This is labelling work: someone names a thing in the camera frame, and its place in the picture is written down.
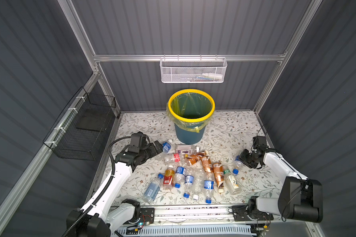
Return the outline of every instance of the wire basket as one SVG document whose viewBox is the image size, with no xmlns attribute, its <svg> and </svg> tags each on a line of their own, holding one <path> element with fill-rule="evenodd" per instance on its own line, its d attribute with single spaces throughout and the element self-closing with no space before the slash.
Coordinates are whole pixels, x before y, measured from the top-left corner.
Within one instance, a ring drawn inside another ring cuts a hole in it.
<svg viewBox="0 0 356 237">
<path fill-rule="evenodd" d="M 54 139 L 44 140 L 44 144 L 59 158 L 100 159 L 116 119 L 115 107 L 113 96 L 86 93 L 69 109 L 62 125 L 54 128 L 58 131 Z"/>
<path fill-rule="evenodd" d="M 222 83 L 227 61 L 225 58 L 201 59 L 161 58 L 163 83 Z"/>
</svg>

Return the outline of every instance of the blue trash can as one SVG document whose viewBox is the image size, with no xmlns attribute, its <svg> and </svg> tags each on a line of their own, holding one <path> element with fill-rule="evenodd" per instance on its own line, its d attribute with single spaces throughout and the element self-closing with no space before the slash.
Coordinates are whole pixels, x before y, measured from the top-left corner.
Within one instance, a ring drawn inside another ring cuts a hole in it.
<svg viewBox="0 0 356 237">
<path fill-rule="evenodd" d="M 177 138 L 184 144 L 199 142 L 215 110 L 215 102 L 204 91 L 184 89 L 167 103 L 167 116 L 175 124 Z"/>
</svg>

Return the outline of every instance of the leaf pattern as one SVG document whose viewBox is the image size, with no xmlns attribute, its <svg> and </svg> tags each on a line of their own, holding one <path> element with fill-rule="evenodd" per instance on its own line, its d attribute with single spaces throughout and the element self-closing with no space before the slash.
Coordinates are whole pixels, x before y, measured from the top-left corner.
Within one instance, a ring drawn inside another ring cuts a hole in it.
<svg viewBox="0 0 356 237">
<path fill-rule="evenodd" d="M 214 112 L 214 115 L 206 126 L 202 140 L 197 145 L 200 149 L 209 150 L 211 160 L 220 161 L 222 164 L 232 166 L 234 157 L 239 155 L 243 149 L 250 150 L 252 137 L 256 136 L 260 129 L 254 113 L 248 111 L 235 112 Z M 174 123 L 166 116 L 166 113 L 125 113 L 121 120 L 116 138 L 129 136 L 132 133 L 142 131 L 150 136 L 151 141 L 158 140 L 160 143 L 168 139 L 174 144 L 180 143 L 175 135 Z M 129 144 L 129 139 L 124 139 L 116 143 L 112 149 L 112 154 L 118 154 L 125 145 Z M 196 168 L 202 168 L 198 162 Z M 133 174 L 122 186 L 113 205 L 118 205 L 124 199 L 130 198 L 141 202 L 142 205 L 148 203 L 142 200 L 150 181 L 158 173 L 164 173 L 167 166 L 161 160 L 149 159 L 139 165 Z M 108 160 L 102 182 L 111 172 L 111 162 Z M 242 187 L 242 192 L 238 195 L 230 195 L 227 188 L 224 194 L 219 194 L 215 188 L 212 203 L 246 203 L 248 199 L 257 195 L 260 197 L 279 197 L 282 185 L 279 178 L 271 172 L 269 167 L 260 170 L 249 169 L 244 166 L 236 176 L 238 184 Z M 183 185 L 178 190 L 161 189 L 152 205 L 184 205 L 184 204 L 204 204 L 204 196 L 201 195 L 199 201 L 194 201 L 191 197 L 183 197 Z"/>
</svg>

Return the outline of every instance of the black wire basket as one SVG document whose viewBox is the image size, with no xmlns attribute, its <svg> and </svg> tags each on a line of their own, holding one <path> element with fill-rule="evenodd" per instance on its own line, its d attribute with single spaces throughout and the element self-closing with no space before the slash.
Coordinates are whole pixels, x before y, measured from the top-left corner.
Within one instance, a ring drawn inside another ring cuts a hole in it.
<svg viewBox="0 0 356 237">
<path fill-rule="evenodd" d="M 57 129 L 54 139 L 45 138 L 44 144 L 59 158 L 100 159 L 116 119 L 115 107 L 113 96 L 86 93 L 74 108 L 69 109 L 67 119 L 50 130 L 47 138 Z"/>
</svg>

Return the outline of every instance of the corrugated wall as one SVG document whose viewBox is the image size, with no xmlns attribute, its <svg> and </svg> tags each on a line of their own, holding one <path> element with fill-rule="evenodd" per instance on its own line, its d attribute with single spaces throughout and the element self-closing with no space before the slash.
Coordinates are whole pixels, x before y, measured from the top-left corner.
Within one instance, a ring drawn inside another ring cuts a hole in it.
<svg viewBox="0 0 356 237">
<path fill-rule="evenodd" d="M 56 1 L 0 0 L 0 204 L 91 74 Z M 92 163 L 52 156 L 2 236 L 60 235 L 57 219 L 85 201 L 94 174 Z"/>
<path fill-rule="evenodd" d="M 102 62 L 123 111 L 166 110 L 172 94 L 187 88 L 205 91 L 217 109 L 254 108 L 276 62 L 229 62 L 223 83 L 162 83 L 159 63 Z"/>
<path fill-rule="evenodd" d="M 260 112 L 275 147 L 323 185 L 327 236 L 356 236 L 356 1 L 323 0 Z"/>
<path fill-rule="evenodd" d="M 309 0 L 73 0 L 96 54 L 280 54 Z"/>
<path fill-rule="evenodd" d="M 96 54 L 280 54 L 309 0 L 73 0 Z M 161 82 L 158 63 L 102 63 L 122 110 L 165 110 L 176 91 L 251 109 L 276 63 L 228 62 L 224 83 Z"/>
</svg>

